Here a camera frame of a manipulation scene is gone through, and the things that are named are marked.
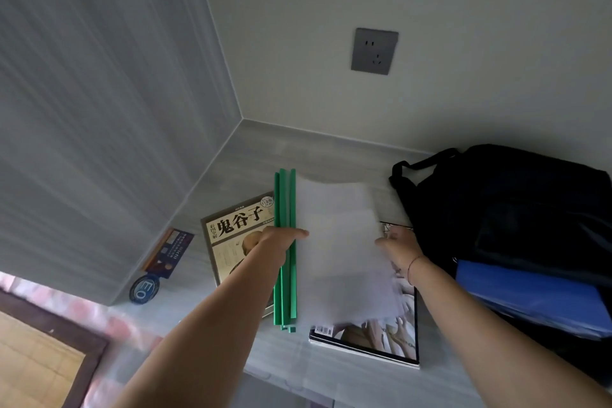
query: hand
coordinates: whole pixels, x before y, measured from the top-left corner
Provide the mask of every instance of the hand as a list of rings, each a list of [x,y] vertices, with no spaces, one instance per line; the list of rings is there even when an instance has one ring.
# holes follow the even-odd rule
[[[391,261],[402,270],[406,279],[412,284],[408,277],[410,265],[420,257],[426,260],[416,235],[406,227],[391,226],[387,238],[376,239],[376,245],[385,250]]]
[[[264,228],[258,246],[266,251],[278,256],[285,262],[285,251],[291,246],[295,239],[306,239],[310,233],[307,230],[296,229],[294,227],[272,227]]]

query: gray desk surface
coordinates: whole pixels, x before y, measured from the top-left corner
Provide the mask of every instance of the gray desk surface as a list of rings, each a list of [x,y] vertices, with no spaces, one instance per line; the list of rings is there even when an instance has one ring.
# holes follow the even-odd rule
[[[382,221],[408,222],[387,177],[397,161],[426,157],[401,149],[297,131],[244,120],[204,174],[172,226],[196,234],[169,280],[143,306],[114,308],[159,335],[215,288],[200,219],[273,188],[274,172],[296,168],[325,182],[370,185]],[[261,322],[246,369],[263,379],[283,380],[299,393],[313,391],[354,407],[472,407],[482,402],[458,358],[422,301],[418,303],[421,369],[315,347]]]

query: magazine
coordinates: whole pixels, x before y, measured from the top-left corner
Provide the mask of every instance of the magazine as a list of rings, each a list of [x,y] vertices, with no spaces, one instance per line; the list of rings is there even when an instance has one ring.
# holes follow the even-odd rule
[[[221,284],[257,245],[265,226],[274,226],[274,192],[268,192],[201,220],[215,282]],[[264,317],[274,311],[274,294]]]
[[[381,224],[387,235],[393,224]],[[403,295],[404,313],[401,316],[358,324],[316,326],[310,331],[309,341],[331,349],[418,368],[417,291],[395,265],[394,268],[395,280]]]

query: gray wood-grain wall panel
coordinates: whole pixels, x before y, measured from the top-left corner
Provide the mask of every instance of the gray wood-grain wall panel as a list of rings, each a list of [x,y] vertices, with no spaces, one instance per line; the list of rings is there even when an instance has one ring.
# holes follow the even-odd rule
[[[206,0],[0,0],[0,270],[111,303],[240,120]]]

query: black bag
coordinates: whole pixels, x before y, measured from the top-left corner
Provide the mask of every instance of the black bag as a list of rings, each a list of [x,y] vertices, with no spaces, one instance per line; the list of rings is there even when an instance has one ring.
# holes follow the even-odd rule
[[[436,168],[418,186],[403,168]],[[610,312],[612,185],[608,174],[524,150],[476,145],[393,166],[397,191],[424,253],[452,276],[456,260],[550,274],[599,286]],[[602,383],[612,339],[589,341],[507,319]]]

